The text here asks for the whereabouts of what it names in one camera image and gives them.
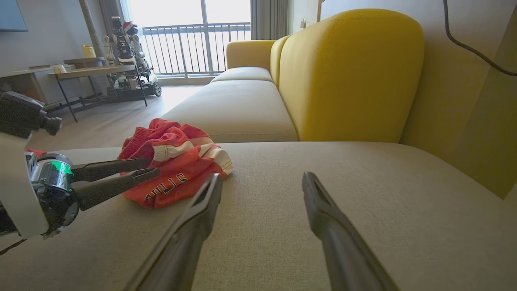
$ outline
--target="toy robot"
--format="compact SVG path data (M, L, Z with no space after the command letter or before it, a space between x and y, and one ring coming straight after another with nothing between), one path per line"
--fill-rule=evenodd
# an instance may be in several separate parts
M158 78L153 73L153 68L149 67L145 61L145 53L142 51L139 37L137 35L138 26L133 22L125 22L122 25L120 17L111 17L113 24L113 35L110 39L105 35L102 37L104 46L108 50L108 62L115 64L112 44L116 48L118 63L121 65L135 65L136 72L125 72L112 74L113 84L118 83L118 88L107 88L108 98L116 99L129 95L131 92L143 90L145 95L161 96L161 85Z

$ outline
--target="red hat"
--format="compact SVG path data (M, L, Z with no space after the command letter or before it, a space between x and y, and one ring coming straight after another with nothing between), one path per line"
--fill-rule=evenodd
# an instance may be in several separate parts
M122 28L124 28L124 32L127 33L133 26L135 26L135 24L132 21L126 21Z

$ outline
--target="sofa cushion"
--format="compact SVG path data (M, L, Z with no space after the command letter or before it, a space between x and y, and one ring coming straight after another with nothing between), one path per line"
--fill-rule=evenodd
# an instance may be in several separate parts
M228 69L215 77L212 82L230 80L261 80L273 82L269 71L259 67L240 67Z
M235 40L226 45L227 68L261 67L269 70L271 46L275 40Z
M287 41L289 37L290 35L278 39L271 47L271 66L269 68L269 72L271 73L271 78L277 87L280 86L280 57L282 56L282 49L285 41Z
M236 168L223 182L192 290L330 290L303 201L308 170L400 290L515 290L517 213L429 153L365 142L221 147ZM114 159L120 149L60 152L79 164ZM31 238L3 255L0 284L121 290L187 203L156 210L112 198L80 212L63 233Z
M277 87L269 81L210 83L162 118L199 127L214 142L298 140Z
M290 36L279 90L299 140L398 143L423 54L418 22L383 9L342 12Z

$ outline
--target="window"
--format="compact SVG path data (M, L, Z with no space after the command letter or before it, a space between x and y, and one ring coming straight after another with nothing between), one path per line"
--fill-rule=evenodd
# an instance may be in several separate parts
M131 21L139 27L201 24L201 1L196 0L126 0Z
M251 22L249 0L205 0L208 23Z

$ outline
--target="television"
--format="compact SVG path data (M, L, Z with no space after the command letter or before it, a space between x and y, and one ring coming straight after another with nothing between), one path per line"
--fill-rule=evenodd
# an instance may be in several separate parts
M0 0L1 31L28 31L16 0Z

